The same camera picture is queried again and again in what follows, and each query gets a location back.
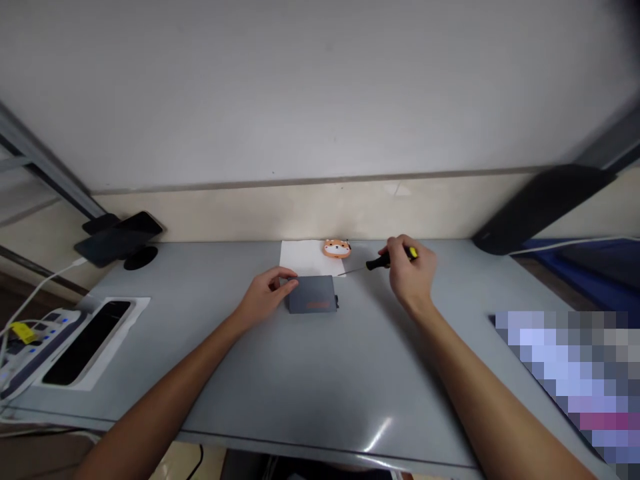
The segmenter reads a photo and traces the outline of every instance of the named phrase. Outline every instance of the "hand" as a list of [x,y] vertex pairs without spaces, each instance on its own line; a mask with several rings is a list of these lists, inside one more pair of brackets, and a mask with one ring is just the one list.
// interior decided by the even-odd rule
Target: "hand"
[[[404,247],[414,247],[418,258],[410,261]],[[407,235],[390,237],[380,255],[389,251],[391,271],[389,282],[400,304],[414,319],[426,315],[433,307],[431,284],[435,275],[435,253]]]
[[284,267],[274,267],[261,273],[253,279],[229,320],[246,330],[266,320],[280,302],[298,286],[298,280],[289,280],[280,286],[280,279],[297,276],[296,272]]

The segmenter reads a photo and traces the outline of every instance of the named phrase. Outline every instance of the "orange tiger figurine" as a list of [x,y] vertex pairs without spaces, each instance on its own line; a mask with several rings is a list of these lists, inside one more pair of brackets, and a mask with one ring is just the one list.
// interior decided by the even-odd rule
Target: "orange tiger figurine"
[[349,240],[325,240],[323,251],[331,258],[347,258],[351,254],[351,246]]

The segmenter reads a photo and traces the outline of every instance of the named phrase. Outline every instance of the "left hand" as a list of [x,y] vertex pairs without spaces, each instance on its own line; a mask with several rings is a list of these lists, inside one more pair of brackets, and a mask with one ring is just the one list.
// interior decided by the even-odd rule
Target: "left hand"
[[266,320],[280,302],[298,286],[298,280],[289,280],[280,286],[280,279],[297,277],[293,270],[274,267],[261,273],[251,282],[238,308],[229,319],[238,322],[247,330]]

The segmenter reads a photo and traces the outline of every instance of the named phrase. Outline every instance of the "phone holder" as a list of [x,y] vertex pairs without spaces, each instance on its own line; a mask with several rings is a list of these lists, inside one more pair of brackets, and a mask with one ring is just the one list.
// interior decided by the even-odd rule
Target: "phone holder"
[[150,264],[157,254],[157,247],[143,245],[127,257],[124,265],[125,270],[138,270]]
[[[119,222],[120,219],[116,215],[112,213],[106,213],[101,217],[84,223],[82,225],[82,228],[88,234],[94,235],[102,230],[106,230],[114,225],[117,225]],[[138,246],[138,248],[136,248],[136,250],[134,250],[134,252],[124,257],[120,257],[118,258],[118,260],[125,261],[125,270],[138,270],[150,264],[157,254],[157,247],[140,245]]]

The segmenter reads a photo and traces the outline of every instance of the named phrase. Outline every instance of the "blue box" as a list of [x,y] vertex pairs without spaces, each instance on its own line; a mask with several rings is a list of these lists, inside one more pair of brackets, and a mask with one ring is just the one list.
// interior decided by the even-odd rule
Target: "blue box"
[[298,277],[298,286],[287,297],[289,313],[336,312],[338,297],[333,291],[333,277]]

